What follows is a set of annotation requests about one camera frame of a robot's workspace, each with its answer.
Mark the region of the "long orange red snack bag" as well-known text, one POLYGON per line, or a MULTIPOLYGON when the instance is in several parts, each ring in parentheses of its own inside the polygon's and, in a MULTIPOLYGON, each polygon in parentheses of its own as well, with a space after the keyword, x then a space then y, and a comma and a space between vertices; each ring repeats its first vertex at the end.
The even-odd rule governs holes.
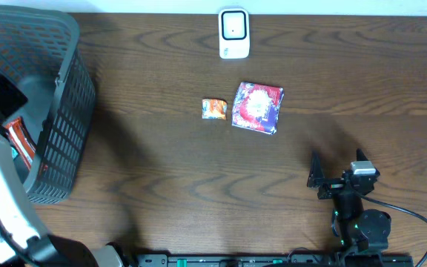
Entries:
POLYGON ((21 116, 15 118, 11 122, 8 122, 5 128, 9 133, 10 141, 22 157, 27 169, 30 170, 36 155, 36 145, 25 127, 23 118, 21 116))

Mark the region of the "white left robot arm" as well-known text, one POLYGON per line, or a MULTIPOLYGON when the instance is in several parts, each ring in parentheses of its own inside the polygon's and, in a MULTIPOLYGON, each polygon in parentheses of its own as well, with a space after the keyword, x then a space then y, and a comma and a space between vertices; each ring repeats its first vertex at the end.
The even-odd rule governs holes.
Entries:
POLYGON ((3 126, 26 102, 0 75, 0 266, 97 266, 84 244, 51 234, 27 198, 3 126))

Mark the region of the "small orange snack packet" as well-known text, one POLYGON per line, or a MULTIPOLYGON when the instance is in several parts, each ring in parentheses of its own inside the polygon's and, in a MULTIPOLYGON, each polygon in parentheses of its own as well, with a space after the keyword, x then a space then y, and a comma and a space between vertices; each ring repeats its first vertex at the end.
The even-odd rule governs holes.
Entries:
POLYGON ((221 99, 203 99, 202 100, 202 118, 203 119, 223 119, 226 120, 228 103, 221 99))

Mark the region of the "red purple tissue pack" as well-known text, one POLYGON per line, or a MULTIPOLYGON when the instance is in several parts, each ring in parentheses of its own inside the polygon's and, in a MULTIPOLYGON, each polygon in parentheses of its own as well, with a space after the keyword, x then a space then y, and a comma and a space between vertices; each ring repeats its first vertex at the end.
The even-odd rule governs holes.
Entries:
POLYGON ((263 134, 275 134, 283 96, 283 88, 241 82, 232 107, 232 125, 263 134))

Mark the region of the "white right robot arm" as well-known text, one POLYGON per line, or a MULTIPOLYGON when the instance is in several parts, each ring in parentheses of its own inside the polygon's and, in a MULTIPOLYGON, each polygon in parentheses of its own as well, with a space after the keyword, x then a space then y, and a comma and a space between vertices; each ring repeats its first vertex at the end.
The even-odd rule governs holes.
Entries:
POLYGON ((356 156, 340 177, 327 178, 318 153, 312 153, 307 186, 317 189, 320 200, 333 201, 331 228, 344 249, 358 254, 380 253, 388 248, 391 217, 384 211, 363 208, 363 197, 374 190, 380 172, 362 150, 358 149, 356 156))

